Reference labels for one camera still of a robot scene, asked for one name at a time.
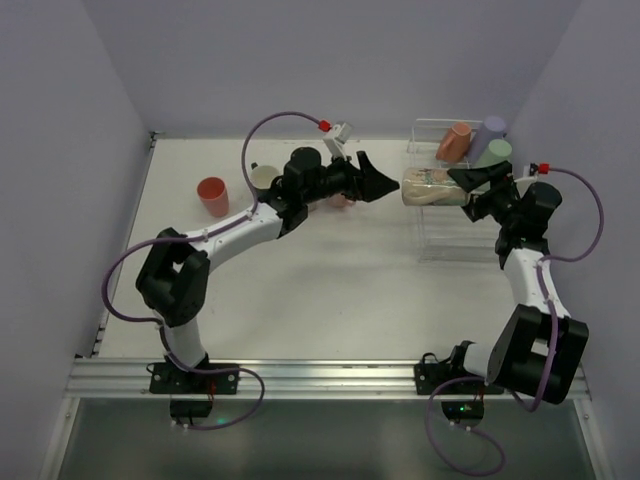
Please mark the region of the light pink mug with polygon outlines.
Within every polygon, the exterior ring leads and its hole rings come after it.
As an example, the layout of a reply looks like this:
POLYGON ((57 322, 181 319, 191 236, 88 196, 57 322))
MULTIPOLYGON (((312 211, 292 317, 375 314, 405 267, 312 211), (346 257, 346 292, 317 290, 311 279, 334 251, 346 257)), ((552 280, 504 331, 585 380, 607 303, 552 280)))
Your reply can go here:
POLYGON ((354 201, 343 194, 336 194, 327 199, 327 204, 332 208, 343 209, 352 206, 354 201))

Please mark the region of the cream floral mug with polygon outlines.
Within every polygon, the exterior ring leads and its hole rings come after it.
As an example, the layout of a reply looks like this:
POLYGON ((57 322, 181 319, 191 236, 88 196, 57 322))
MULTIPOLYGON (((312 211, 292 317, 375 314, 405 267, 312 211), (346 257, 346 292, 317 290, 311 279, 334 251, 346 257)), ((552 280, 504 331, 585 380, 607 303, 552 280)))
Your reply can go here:
POLYGON ((408 168, 401 182, 405 206, 464 206, 469 195, 443 168, 408 168))

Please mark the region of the dark green mug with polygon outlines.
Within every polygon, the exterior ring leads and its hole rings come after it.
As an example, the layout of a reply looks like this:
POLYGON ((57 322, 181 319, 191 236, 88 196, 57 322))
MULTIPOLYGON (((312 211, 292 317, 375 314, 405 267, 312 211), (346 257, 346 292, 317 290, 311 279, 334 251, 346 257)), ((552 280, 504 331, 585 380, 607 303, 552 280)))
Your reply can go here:
POLYGON ((280 175, 278 168, 272 165, 252 163, 249 180, 257 192, 268 191, 274 179, 280 175))

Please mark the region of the salmon pink plastic cup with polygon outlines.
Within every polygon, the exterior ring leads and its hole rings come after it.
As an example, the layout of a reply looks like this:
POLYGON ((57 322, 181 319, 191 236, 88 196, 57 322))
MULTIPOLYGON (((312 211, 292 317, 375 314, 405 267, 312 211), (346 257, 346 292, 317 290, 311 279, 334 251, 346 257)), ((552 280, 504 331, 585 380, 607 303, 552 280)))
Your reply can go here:
POLYGON ((219 177, 207 177, 199 182, 196 193, 208 213, 222 218, 229 212, 229 198, 225 182, 219 177))

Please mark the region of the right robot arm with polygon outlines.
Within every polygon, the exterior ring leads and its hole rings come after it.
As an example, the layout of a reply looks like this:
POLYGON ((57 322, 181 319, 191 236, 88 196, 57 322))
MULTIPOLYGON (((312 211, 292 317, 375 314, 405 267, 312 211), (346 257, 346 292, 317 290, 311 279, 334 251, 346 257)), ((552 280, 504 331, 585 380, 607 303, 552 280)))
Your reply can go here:
POLYGON ((491 217, 499 225, 495 253, 515 303, 494 346, 461 342, 452 351, 451 368, 532 397, 530 411, 541 402, 560 404, 589 339, 588 326, 559 299, 550 271, 555 257, 545 235, 562 195, 540 180, 519 191, 507 161, 447 174, 468 194, 463 210, 471 221, 491 217))

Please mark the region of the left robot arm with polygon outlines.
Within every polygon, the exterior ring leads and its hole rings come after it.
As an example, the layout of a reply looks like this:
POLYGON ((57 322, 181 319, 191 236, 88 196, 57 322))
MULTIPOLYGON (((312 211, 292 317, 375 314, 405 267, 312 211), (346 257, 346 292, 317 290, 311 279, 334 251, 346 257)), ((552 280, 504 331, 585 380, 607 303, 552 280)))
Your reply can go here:
POLYGON ((183 371, 203 372, 208 355, 197 316, 206 300, 209 275, 217 267, 294 231, 314 202, 341 194, 370 203, 399 187, 363 151, 323 164, 318 150, 300 147, 291 153, 282 174, 258 194, 255 206, 193 237, 172 228, 161 231, 135 286, 160 322, 166 358, 183 371))

